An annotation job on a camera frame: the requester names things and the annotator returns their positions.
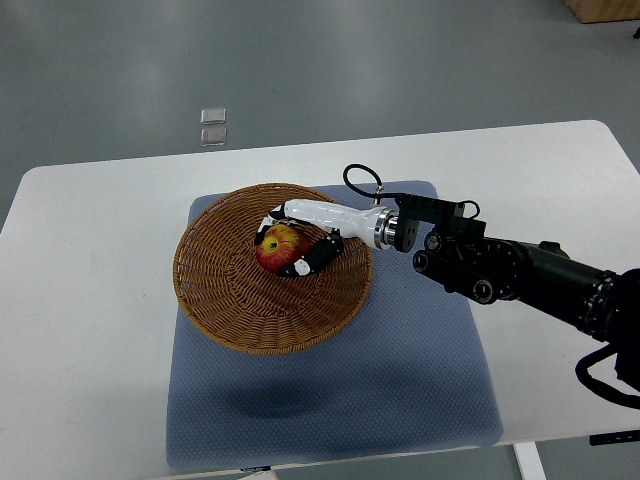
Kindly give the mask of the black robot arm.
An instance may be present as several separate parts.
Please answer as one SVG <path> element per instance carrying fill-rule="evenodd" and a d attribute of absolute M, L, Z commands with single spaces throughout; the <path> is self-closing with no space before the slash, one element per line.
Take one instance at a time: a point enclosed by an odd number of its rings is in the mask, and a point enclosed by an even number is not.
<path fill-rule="evenodd" d="M 579 382 L 597 396 L 636 409 L 637 394 L 627 394 L 589 373 L 595 364 L 616 359 L 618 380 L 639 387 L 639 272 L 618 275 L 572 260 L 559 243 L 539 244 L 490 238 L 476 215 L 465 216 L 463 202 L 392 193 L 399 210 L 378 228 L 379 241 L 412 251 L 421 223 L 429 223 L 414 270 L 482 305 L 518 300 L 602 342 L 575 367 Z"/>

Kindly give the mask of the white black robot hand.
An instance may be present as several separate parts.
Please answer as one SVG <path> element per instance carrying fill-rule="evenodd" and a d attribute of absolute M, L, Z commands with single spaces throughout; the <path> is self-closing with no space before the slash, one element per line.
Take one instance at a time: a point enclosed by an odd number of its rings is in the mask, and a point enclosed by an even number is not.
<path fill-rule="evenodd" d="M 358 239 L 366 246 L 385 250 L 394 244 L 398 214 L 375 206 L 357 210 L 335 203 L 307 199 L 289 200 L 262 220 L 256 235 L 276 224 L 297 227 L 310 237 L 311 248 L 294 264 L 274 274 L 304 277 L 317 274 L 344 251 L 346 239 Z"/>

